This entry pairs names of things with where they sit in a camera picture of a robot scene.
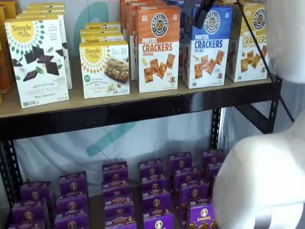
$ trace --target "sea salt pretzel crackers box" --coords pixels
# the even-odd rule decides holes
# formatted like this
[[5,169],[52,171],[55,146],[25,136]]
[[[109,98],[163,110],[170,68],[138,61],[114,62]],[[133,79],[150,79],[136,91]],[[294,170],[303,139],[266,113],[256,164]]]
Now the sea salt pretzel crackers box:
[[[249,1],[244,1],[242,4],[250,27],[268,63],[264,4]],[[233,18],[226,76],[234,82],[266,79],[267,72],[263,60],[242,13],[237,4],[232,4],[232,6]]]
[[224,84],[232,7],[214,4],[203,27],[192,25],[197,7],[185,16],[183,81],[189,89]]
[[128,44],[80,44],[85,99],[129,94]]
[[178,88],[180,8],[137,7],[139,92]]

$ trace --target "round logo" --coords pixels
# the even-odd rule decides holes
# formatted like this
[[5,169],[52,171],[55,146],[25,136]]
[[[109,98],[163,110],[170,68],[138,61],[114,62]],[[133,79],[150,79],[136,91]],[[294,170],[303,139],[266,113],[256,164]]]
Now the round logo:
[[152,31],[157,37],[162,37],[168,30],[167,17],[162,13],[157,13],[152,19]]
[[204,20],[205,30],[209,34],[214,34],[219,29],[219,25],[220,25],[220,16],[219,16],[219,13],[217,13],[216,11],[208,12],[208,14],[207,14],[207,16],[206,16],[206,18]]
[[265,10],[258,9],[253,17],[253,26],[257,30],[261,30],[265,26]]

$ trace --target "orange cracker box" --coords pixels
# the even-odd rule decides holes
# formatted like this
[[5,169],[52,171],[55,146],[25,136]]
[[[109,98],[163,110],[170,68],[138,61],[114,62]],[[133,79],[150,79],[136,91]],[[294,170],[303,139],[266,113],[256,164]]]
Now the orange cracker box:
[[131,79],[138,79],[138,70],[137,70],[137,42],[135,36],[135,14],[137,6],[158,6],[158,5],[166,5],[163,1],[157,2],[132,2],[127,3],[127,41],[129,43],[129,65],[131,72]]
[[137,7],[139,92],[178,88],[180,8]]

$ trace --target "blue cracker box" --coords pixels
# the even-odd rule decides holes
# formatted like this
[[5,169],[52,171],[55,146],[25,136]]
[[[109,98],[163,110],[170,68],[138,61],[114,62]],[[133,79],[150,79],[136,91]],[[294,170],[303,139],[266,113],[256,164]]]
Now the blue cracker box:
[[120,197],[108,197],[105,201],[105,216],[121,215],[124,213],[134,214],[134,204],[132,194],[122,195]]
[[143,213],[144,229],[173,229],[173,213],[169,208],[157,208]]
[[189,89],[224,84],[231,32],[232,6],[214,4],[201,29],[193,26],[199,10],[185,16],[183,81]]
[[80,208],[88,209],[87,195],[83,192],[71,192],[56,198],[57,212],[75,210]]

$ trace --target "chocolate image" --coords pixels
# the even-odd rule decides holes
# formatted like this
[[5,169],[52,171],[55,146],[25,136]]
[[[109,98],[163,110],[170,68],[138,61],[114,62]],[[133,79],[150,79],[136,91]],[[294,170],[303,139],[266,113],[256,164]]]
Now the chocolate image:
[[31,80],[31,79],[34,79],[35,77],[37,76],[37,72],[34,70],[34,71],[31,71],[31,72],[28,72],[25,76],[25,78],[23,79],[23,81],[28,81],[28,80]]

